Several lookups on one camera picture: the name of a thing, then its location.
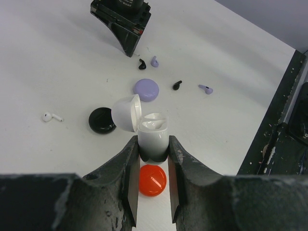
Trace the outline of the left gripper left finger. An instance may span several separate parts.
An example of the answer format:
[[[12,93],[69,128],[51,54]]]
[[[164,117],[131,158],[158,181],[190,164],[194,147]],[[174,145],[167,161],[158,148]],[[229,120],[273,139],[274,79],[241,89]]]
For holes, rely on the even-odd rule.
[[[92,196],[95,214],[103,217],[105,228],[132,228],[137,224],[140,156],[137,136],[125,147],[83,180],[99,189]]]

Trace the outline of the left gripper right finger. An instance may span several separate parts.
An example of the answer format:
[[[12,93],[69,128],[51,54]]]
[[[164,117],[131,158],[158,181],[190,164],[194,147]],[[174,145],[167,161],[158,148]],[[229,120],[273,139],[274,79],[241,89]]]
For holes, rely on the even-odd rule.
[[[189,213],[188,221],[200,217],[205,209],[206,187],[222,175],[188,153],[175,136],[169,136],[167,162],[172,222],[179,223],[184,212]]]

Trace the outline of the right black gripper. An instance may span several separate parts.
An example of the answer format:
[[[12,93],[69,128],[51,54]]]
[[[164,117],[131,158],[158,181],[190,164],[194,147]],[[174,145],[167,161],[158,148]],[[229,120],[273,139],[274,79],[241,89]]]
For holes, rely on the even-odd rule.
[[[150,20],[151,6],[144,0],[94,0],[90,13],[103,22],[132,57]]]

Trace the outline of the red earbud charging case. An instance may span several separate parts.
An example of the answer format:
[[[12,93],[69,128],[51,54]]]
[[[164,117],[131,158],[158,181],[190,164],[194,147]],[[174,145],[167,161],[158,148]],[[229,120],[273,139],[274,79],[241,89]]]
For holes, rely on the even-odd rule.
[[[144,165],[140,168],[139,191],[141,194],[154,197],[161,194],[167,185],[164,170],[156,165]]]

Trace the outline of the black earbud charging case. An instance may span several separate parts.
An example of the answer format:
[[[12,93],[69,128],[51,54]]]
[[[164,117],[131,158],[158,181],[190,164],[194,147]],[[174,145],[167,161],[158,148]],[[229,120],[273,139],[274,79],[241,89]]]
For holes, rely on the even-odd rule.
[[[100,107],[92,111],[88,119],[89,127],[98,134],[108,134],[116,129],[111,108]]]

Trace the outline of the white earbud charging case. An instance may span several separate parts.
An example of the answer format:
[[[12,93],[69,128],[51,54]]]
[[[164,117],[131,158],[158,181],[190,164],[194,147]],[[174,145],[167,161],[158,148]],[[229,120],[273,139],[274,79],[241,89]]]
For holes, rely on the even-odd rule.
[[[143,162],[159,165],[166,161],[169,146],[168,117],[163,113],[143,114],[138,94],[122,98],[111,108],[114,124],[137,133],[139,155]]]

